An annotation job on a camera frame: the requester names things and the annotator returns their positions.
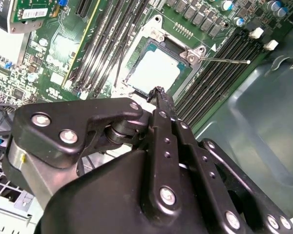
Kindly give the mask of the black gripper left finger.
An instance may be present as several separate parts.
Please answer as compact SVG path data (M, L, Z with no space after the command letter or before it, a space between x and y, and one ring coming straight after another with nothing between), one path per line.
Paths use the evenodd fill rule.
M161 107L161 91L150 91L147 111L128 97L35 103L14 116L7 145L9 178L26 186L45 210L66 184L135 151L145 151L141 208L148 219L177 219L182 210L177 137Z

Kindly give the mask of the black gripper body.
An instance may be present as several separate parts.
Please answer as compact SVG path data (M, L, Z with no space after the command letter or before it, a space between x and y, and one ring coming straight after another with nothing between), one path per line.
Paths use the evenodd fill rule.
M186 169L180 168L182 210L167 226L142 208L147 153L127 153L66 184L48 202L42 234L211 234L213 220L201 211Z

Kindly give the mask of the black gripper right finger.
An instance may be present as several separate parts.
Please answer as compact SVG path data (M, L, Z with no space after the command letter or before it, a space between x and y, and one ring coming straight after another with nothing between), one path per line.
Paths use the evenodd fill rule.
M174 121L179 158L189 169L210 234L293 234L287 216L214 141L195 139L164 90L161 107Z

